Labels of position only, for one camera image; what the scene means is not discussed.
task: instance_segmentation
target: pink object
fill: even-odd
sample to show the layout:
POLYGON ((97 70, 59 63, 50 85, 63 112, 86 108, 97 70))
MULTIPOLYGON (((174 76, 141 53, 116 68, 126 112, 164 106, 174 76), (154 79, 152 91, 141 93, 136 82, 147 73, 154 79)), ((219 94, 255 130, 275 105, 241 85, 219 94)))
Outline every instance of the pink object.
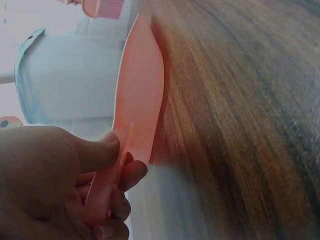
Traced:
POLYGON ((92 18, 119 19, 124 0, 83 0, 83 12, 92 18))
POLYGON ((111 192, 118 187, 126 158, 149 162, 163 93, 163 58, 147 18, 138 14, 125 43, 116 87, 112 129, 120 141, 119 157, 94 175, 84 204, 86 225, 108 220, 111 192))

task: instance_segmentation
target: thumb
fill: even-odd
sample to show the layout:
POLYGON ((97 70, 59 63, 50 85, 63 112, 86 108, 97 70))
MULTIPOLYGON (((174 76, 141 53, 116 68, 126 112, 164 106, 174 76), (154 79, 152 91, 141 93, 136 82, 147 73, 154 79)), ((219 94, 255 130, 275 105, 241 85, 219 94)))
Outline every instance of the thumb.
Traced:
POLYGON ((75 137, 81 173, 103 170, 115 163, 119 155, 120 142, 113 131, 108 131, 100 141, 87 141, 75 137))

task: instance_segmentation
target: hand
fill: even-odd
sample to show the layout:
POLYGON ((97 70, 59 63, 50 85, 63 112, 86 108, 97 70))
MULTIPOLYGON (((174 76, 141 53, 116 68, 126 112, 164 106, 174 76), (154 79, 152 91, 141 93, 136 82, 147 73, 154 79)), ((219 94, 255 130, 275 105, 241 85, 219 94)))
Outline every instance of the hand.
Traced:
POLYGON ((140 161, 125 163, 111 194, 112 219, 93 229, 82 221, 92 172, 110 167, 119 145, 113 132, 90 142, 58 127, 1 130, 0 238, 127 240, 131 208, 124 192, 147 174, 140 161))

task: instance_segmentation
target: pink comb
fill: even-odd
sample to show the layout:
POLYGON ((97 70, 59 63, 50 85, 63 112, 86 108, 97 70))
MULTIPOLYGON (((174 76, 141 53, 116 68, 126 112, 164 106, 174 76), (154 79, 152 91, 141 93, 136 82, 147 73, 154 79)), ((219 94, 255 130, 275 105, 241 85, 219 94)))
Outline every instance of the pink comb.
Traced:
POLYGON ((124 0, 83 0, 83 12, 92 18, 119 19, 124 0))

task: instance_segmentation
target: fingernail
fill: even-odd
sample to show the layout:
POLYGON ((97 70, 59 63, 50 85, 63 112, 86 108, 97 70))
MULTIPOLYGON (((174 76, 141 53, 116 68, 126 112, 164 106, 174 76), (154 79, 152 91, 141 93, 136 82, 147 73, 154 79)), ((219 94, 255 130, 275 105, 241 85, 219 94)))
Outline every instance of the fingernail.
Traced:
POLYGON ((103 139, 110 144, 119 140, 118 136, 113 131, 107 131, 104 134, 103 139))
POLYGON ((102 239, 112 238, 115 234, 115 231, 110 226, 99 226, 102 232, 102 239))

